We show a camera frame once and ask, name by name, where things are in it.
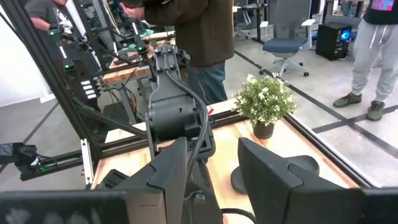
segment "computer tower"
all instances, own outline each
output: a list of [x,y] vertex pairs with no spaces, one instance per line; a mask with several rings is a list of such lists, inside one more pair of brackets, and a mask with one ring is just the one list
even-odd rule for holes
[[351,38],[351,26],[337,22],[319,25],[315,52],[329,60],[345,58],[348,42]]

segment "wooden tabletop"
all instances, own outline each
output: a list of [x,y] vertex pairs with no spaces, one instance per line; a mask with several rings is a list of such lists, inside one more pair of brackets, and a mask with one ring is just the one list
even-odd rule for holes
[[[209,106],[213,113],[230,110],[233,100],[225,101]],[[136,127],[145,130],[145,124],[137,124]],[[357,187],[357,185],[344,174],[337,166],[326,158],[318,149],[302,136],[294,127],[284,119],[275,124],[274,135],[270,139],[258,139],[252,133],[249,121],[224,126],[213,130],[216,142],[216,152],[209,158],[207,168],[215,189],[215,194],[220,208],[240,208],[252,212],[251,204],[246,195],[241,195],[232,189],[230,175],[239,165],[238,162],[238,138],[245,137],[268,148],[282,157],[299,155],[312,156],[320,165],[320,176],[342,187]],[[132,136],[121,130],[114,130],[108,134],[107,142]],[[102,181],[111,170],[131,176],[150,161],[149,149],[144,148],[134,152],[100,160],[96,170],[93,188]],[[251,223],[245,217],[227,215],[229,224]]]
[[[156,34],[154,37],[159,39],[160,36],[166,37],[167,34],[159,33],[159,34]],[[164,40],[161,40],[161,41],[157,42],[158,45],[160,45],[162,43],[164,43]],[[170,43],[175,45],[175,40],[171,40]],[[132,56],[134,54],[137,54],[137,52],[129,52],[128,56]],[[152,55],[153,55],[153,47],[152,46],[148,46],[148,57],[152,58]],[[127,63],[122,63],[120,65],[116,65],[115,62],[118,61],[118,60],[119,59],[115,57],[113,59],[111,65],[109,66],[109,68],[118,68],[118,67],[122,67],[122,66],[126,66],[127,65]],[[118,72],[108,73],[108,74],[104,75],[103,81],[106,84],[113,84],[113,83],[119,83],[119,82],[124,81],[124,80],[128,80],[129,78],[134,78],[134,77],[139,77],[139,76],[146,76],[146,75],[150,75],[149,66],[132,67],[132,68],[127,68],[127,69],[118,71]]]

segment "hand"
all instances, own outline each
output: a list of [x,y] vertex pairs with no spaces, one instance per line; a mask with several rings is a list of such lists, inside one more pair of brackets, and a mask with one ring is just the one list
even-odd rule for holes
[[131,19],[141,19],[144,18],[145,8],[144,7],[135,7],[128,8],[123,3],[120,3],[123,11],[131,17]]

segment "sneaker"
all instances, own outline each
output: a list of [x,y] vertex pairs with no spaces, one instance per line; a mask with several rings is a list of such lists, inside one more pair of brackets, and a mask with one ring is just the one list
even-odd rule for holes
[[336,100],[333,103],[333,106],[337,108],[343,108],[348,105],[360,103],[362,101],[362,94],[360,95],[355,95],[354,93],[349,93],[348,95]]
[[381,101],[372,101],[371,106],[368,108],[368,115],[366,115],[366,119],[371,121],[380,121],[383,117],[385,104]]

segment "white flowers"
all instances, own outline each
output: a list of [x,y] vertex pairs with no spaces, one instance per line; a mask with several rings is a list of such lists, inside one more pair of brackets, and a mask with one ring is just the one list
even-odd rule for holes
[[243,88],[234,95],[236,111],[253,123],[274,124],[286,113],[293,113],[295,105],[287,82],[272,77],[257,79],[248,75]]

